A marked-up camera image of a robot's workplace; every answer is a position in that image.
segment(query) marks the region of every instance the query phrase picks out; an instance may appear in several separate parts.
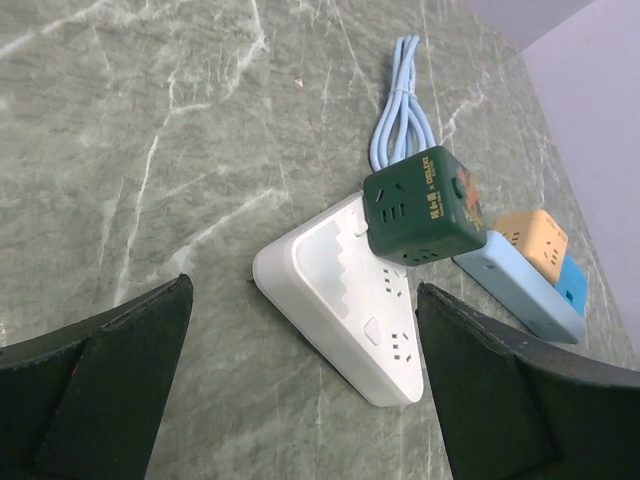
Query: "marble surface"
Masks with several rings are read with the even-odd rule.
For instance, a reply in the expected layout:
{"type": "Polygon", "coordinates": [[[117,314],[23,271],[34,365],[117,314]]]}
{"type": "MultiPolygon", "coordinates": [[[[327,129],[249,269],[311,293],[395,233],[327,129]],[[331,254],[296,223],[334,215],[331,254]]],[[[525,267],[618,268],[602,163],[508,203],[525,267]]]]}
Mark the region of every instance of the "marble surface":
{"type": "MultiPolygon", "coordinates": [[[[148,478],[451,477],[428,387],[369,406],[247,283],[361,185],[407,33],[489,221],[544,207],[569,233],[591,288],[571,349],[637,366],[516,49],[455,1],[5,0],[0,25],[0,345],[195,283],[148,478]]],[[[516,325],[449,261],[420,280],[516,325]]]]}

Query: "power strip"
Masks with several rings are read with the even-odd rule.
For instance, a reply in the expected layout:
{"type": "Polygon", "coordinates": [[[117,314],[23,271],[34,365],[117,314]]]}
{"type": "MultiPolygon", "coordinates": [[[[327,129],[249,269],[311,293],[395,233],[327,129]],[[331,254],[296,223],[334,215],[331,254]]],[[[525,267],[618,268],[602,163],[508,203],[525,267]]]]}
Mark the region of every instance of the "power strip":
{"type": "Polygon", "coordinates": [[[407,272],[376,257],[366,231],[360,192],[265,247],[253,277],[370,403],[408,405],[424,383],[407,272]]]}
{"type": "Polygon", "coordinates": [[[502,215],[492,230],[502,233],[551,285],[558,283],[569,239],[548,212],[536,209],[502,215]]]}
{"type": "Polygon", "coordinates": [[[453,261],[541,339],[576,344],[584,337],[584,318],[499,232],[488,230],[483,248],[453,261]]]}

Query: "white power strip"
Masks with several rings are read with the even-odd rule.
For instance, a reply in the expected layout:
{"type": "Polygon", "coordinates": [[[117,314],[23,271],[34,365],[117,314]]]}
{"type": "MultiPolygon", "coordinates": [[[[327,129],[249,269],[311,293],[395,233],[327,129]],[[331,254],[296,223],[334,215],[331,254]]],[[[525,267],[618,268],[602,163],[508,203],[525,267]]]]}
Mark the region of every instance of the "white power strip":
{"type": "Polygon", "coordinates": [[[405,267],[369,248],[362,193],[265,247],[258,288],[370,403],[415,403],[424,383],[405,267]]]}

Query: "purple wall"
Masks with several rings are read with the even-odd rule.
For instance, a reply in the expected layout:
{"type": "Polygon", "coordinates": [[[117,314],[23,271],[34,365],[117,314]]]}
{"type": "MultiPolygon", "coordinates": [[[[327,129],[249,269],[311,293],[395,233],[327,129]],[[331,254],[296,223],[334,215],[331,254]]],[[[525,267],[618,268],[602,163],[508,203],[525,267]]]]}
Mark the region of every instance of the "purple wall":
{"type": "Polygon", "coordinates": [[[521,50],[593,0],[462,0],[521,50]]]}
{"type": "Polygon", "coordinates": [[[639,0],[596,0],[522,52],[636,350],[639,23],[639,0]]]}

